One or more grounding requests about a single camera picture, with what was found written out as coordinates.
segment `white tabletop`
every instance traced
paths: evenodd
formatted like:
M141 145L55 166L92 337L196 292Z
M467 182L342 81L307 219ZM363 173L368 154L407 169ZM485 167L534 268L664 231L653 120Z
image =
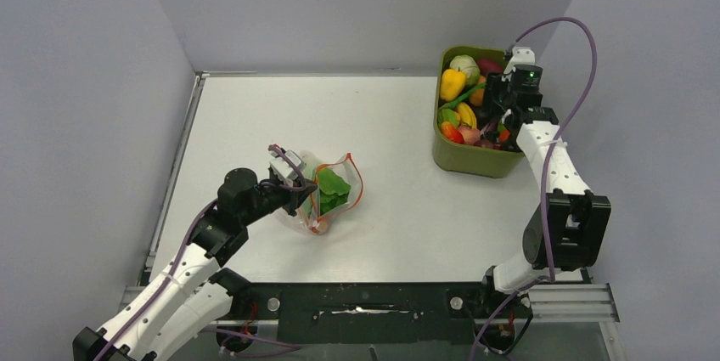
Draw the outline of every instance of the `white tabletop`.
M351 152L363 198L320 236L283 224L282 210L264 217L226 266L253 282L481 280L520 249L539 189L525 161L504 179L436 166L435 86L434 77L207 78L153 275L225 173L249 167L265 178L267 146L280 144L328 162Z

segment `bolt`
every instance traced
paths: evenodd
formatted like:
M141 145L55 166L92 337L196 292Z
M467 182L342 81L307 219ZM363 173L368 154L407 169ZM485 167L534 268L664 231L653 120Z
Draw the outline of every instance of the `bolt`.
M453 310L460 310L463 308L463 299L455 296L452 299L450 299L450 307L453 308Z
M267 300L267 310L270 310L271 312L277 312L280 308L280 300L278 300L275 297L270 297Z

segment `green plastic bin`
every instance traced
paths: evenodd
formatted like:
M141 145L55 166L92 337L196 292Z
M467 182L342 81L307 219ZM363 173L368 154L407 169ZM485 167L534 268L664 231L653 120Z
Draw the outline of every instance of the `green plastic bin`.
M437 73L437 89L433 108L432 126L435 137L432 142L432 158L443 170L451 172L467 172L480 176L503 178L507 176L525 155L509 151L484 149L477 146L453 143L442 136L437 125L437 110L440 107L440 78L456 55L469 55L473 59L492 59L502 67L508 63L504 60L502 49L479 48L470 46L450 47L442 55L440 70Z

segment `purple cable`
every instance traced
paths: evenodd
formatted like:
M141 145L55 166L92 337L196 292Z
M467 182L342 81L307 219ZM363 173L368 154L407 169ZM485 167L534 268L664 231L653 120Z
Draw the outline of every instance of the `purple cable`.
M288 166L290 166L290 168L293 169L295 174L297 174L297 177L300 179L301 186L293 187L291 185L285 185L285 184L275 185L275 184L267 182L267 181L260 182L260 185L267 185L270 187L279 187L281 189L287 189L289 191L302 191L307 188L307 181L305 179L305 176L302 175L302 171L300 170L300 168L298 168L295 165L295 163L293 163L292 160L287 155L285 155L285 153L276 144L270 144L267 147L267 150L274 151L275 153L278 154L278 156L280 156L280 158L282 158L283 160L285 160L286 163L288 163Z
M195 228L195 225L197 225L198 221L203 217L203 214L212 208L217 203L217 200L213 200L205 206L205 208L202 209L198 213L197 216L195 216L195 219L193 220L193 223L190 225L190 228L188 229L188 232L185 234L183 238L183 243L180 244L180 249L177 251L177 254L175 256L175 259L172 261L172 265L170 266L170 272L168 272L168 275L162 280L162 283L160 284L160 287L158 287L158 290L153 293L153 295L146 301L146 303L125 323L122 325L122 327L115 333L112 338L108 340L108 343L105 344L105 347L103 347L102 350L98 353L98 355L93 358L93 361L100 361L103 359L103 356L110 350L111 347L115 344L118 338L120 338L123 334L127 332L127 330L132 326L139 318L140 316L145 313L145 311L157 300L157 298L162 294L163 291L165 291L165 288L170 284L170 276L175 274L175 271L177 270L177 267L180 263L180 258L183 257L183 254L185 253L185 249L188 246L188 241L190 239L190 235L193 233L193 229Z
M572 17L556 17L554 19L545 20L542 23L535 24L534 26L527 29L527 31L520 34L519 37L513 41L512 44L508 47L509 51L512 51L515 44L518 43L519 40L524 38L526 35L530 34L531 32L535 31L536 29L552 24L552 23L558 23L561 21L568 21L572 24L577 25L582 29L582 32L585 33L585 36L588 38L588 41L590 42L590 52L592 53L592 64L590 67L590 77L588 78L588 83L585 85L585 89L582 91L582 94L580 95L580 98L577 100L577 103L575 103L575 106L572 108L570 113L567 115L566 119L560 123L560 127L558 128L558 132L553 137L553 141L557 140L562 136L562 133L565 131L565 128L567 127L568 123L572 120L572 118L575 116L577 111L580 109L580 106L585 101L585 98L588 96L588 93L590 92L590 88L593 86L593 81L595 80L595 71L598 69L598 49L595 45L595 39L593 38L593 34L590 32L588 27L583 24L578 19L573 19ZM555 145L557 143L551 143L550 147L548 147L548 153L545 155L545 161L543 163L543 174L540 179L540 218L543 221L543 240L545 243L545 251L546 256L548 257L548 272L549 276L540 276L539 278L533 280L529 284L519 288L513 294L508 296L502 303L500 303L500 306L495 309L494 312L490 315L489 318L487 318L485 324L482 325L480 328L480 331L477 333L477 336L475 337L475 341L473 341L472 348L470 349L470 358L469 360L472 361L475 358L475 351L477 350L477 347L480 345L480 337L482 337L483 333L485 333L485 330L487 330L487 327L490 325L490 323L500 314L500 312L505 308L505 306L510 303L513 298L515 298L520 291L528 290L534 285L540 283L543 280L547 280L550 283L555 282L555 260L553 259L553 248L550 245L550 227L548 225L548 196L545 192L545 189L548 187L548 167L550 165L550 157L553 155L553 151L555 150Z
M301 346L299 346L299 345L297 345L297 344L290 344L290 343L288 343L288 342L270 340L270 339L262 338L262 337L258 337L258 336L248 336L248 335L246 335L246 334L239 333L239 332L237 332L237 331L226 330L226 329L218 329L217 327L205 327L205 328L204 328L203 330L201 330L200 332L202 332L202 333L220 333L220 334L226 334L226 335L228 335L228 338L226 338L225 340L222 341L221 346L224 346L224 344L228 342L228 339L229 339L231 336L233 336L233 337L238 337L238 338L244 338L244 339L246 339L246 340L259 341L259 342L264 342L264 343L266 343L266 344L272 344L272 345L274 345L274 346L279 346L279 347L285 347L285 348L286 348L286 349L284 349L284 350L276 351L276 352L274 352L274 353L264 353L264 354L242 354L242 353L235 353L235 357L240 357L240 358L265 358L265 357L274 357L274 356L277 356L277 355L292 353L292 352L294 352L294 351L297 351L297 350L301 349Z

